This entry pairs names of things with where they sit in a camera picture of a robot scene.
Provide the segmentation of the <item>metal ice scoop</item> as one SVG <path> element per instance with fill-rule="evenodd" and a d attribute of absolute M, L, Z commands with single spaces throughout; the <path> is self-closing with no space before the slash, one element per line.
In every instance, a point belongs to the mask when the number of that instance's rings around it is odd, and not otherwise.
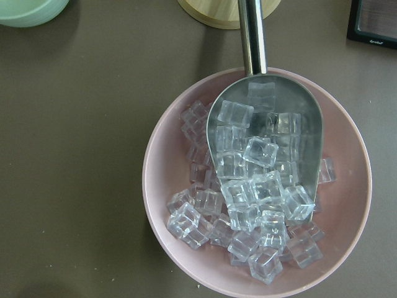
<path fill-rule="evenodd" d="M 309 135 L 309 143 L 298 167 L 303 172 L 303 187 L 311 199 L 316 198 L 321 156 L 323 151 L 323 115 L 314 95 L 291 76 L 269 73 L 265 50 L 265 35 L 262 25 L 260 1 L 239 1 L 239 22 L 243 47 L 245 77 L 229 85 L 215 99 L 207 119 L 207 143 L 212 159 L 216 158 L 216 125 L 225 101 L 252 106 L 253 124 L 256 132 L 264 126 L 267 114 L 273 107 L 277 113 L 294 112 L 303 116 L 303 130 Z M 267 95 L 249 96 L 251 83 L 273 83 L 274 103 L 266 103 Z"/>

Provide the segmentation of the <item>wooden cup tree stand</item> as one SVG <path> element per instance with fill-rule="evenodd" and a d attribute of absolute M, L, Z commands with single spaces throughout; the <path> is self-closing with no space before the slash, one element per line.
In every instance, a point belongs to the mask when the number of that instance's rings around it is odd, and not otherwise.
<path fill-rule="evenodd" d="M 281 0 L 266 1 L 177 1 L 183 10 L 195 20 L 218 29 L 239 29 L 240 12 L 247 14 L 247 21 L 254 22 L 270 16 Z"/>

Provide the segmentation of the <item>pink bowl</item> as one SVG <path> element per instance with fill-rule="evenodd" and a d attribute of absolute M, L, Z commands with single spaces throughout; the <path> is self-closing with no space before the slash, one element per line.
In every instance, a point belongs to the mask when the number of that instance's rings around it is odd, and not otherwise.
<path fill-rule="evenodd" d="M 146 214 L 164 251 L 181 270 L 202 285 L 232 297 L 288 297 L 325 280 L 350 255 L 367 221 L 372 197 L 372 172 L 363 138 L 346 110 L 322 87 L 289 71 L 272 73 L 295 79 L 315 96 L 323 113 L 324 156 L 333 159 L 336 181 L 319 187 L 322 211 L 313 219 L 325 232 L 319 242 L 323 257 L 300 269 L 287 264 L 266 285 L 244 267 L 232 266 L 225 250 L 204 245 L 197 250 L 172 236 L 166 222 L 167 201 L 189 185 L 188 142 L 180 113 L 197 99 L 210 102 L 229 84 L 243 77 L 241 68 L 208 76 L 185 90 L 156 124 L 146 148 L 142 188 Z"/>

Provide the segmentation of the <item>black mirror tray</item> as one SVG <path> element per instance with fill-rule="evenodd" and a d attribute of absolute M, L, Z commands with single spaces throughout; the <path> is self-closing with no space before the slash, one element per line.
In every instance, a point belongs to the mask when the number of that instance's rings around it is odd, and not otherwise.
<path fill-rule="evenodd" d="M 396 50 L 396 0 L 353 0 L 347 39 Z"/>

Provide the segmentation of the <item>mint green bowl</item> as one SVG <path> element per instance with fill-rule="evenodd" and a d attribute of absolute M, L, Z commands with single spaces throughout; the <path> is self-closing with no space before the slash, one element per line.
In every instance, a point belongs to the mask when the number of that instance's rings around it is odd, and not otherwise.
<path fill-rule="evenodd" d="M 58 16 L 68 0 L 1 0 L 1 25 L 8 27 L 34 27 Z"/>

